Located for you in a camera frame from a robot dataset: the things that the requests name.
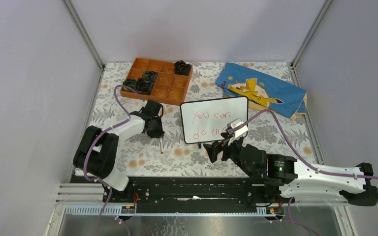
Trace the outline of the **red white marker pen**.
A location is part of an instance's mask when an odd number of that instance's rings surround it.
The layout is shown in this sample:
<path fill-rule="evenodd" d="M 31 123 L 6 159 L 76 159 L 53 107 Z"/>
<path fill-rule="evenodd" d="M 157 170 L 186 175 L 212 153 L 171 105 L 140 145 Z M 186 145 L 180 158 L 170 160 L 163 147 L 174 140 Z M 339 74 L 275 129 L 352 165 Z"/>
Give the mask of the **red white marker pen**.
<path fill-rule="evenodd" d="M 161 154 L 164 154 L 164 150 L 163 150 L 163 138 L 160 138 L 160 139 L 159 139 L 159 142 L 160 142 L 160 144 L 159 144 L 159 147 L 160 147 L 160 153 L 161 153 Z"/>

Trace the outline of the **white whiteboard black frame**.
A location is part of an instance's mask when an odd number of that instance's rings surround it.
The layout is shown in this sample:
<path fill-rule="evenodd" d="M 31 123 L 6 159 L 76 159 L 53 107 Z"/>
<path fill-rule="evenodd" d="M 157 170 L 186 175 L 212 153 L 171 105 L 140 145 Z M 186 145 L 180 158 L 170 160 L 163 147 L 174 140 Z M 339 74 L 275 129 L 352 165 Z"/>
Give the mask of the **white whiteboard black frame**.
<path fill-rule="evenodd" d="M 180 105 L 183 138 L 186 144 L 222 139 L 227 125 L 236 119 L 248 119 L 245 96 L 184 102 Z"/>

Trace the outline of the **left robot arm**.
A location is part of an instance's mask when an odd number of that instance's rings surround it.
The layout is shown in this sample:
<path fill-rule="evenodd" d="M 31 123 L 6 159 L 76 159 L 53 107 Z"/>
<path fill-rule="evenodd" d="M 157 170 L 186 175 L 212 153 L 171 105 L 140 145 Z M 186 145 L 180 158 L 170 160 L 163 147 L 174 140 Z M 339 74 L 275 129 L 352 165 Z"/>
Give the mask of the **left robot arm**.
<path fill-rule="evenodd" d="M 149 138 L 162 139 L 163 105 L 148 100 L 138 111 L 130 113 L 126 120 L 105 130 L 89 126 L 81 139 L 73 158 L 73 166 L 82 170 L 85 179 L 101 181 L 114 189 L 114 196 L 121 202 L 132 198 L 129 178 L 115 167 L 117 149 L 127 139 L 145 133 Z"/>

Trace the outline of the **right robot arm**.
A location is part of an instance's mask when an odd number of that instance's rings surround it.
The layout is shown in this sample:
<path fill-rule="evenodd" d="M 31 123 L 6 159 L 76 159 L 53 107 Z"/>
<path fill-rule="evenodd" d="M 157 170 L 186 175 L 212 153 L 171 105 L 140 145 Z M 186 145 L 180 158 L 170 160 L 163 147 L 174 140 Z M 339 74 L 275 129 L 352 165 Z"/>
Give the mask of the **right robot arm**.
<path fill-rule="evenodd" d="M 269 154 L 243 139 L 231 144 L 228 140 L 203 144 L 212 163 L 218 155 L 230 159 L 248 177 L 264 184 L 262 195 L 266 201 L 279 198 L 316 198 L 346 202 L 354 206 L 372 207 L 378 203 L 378 190 L 371 184 L 373 168 L 369 163 L 342 168 L 326 165 L 307 166 L 302 161 L 280 154 Z"/>

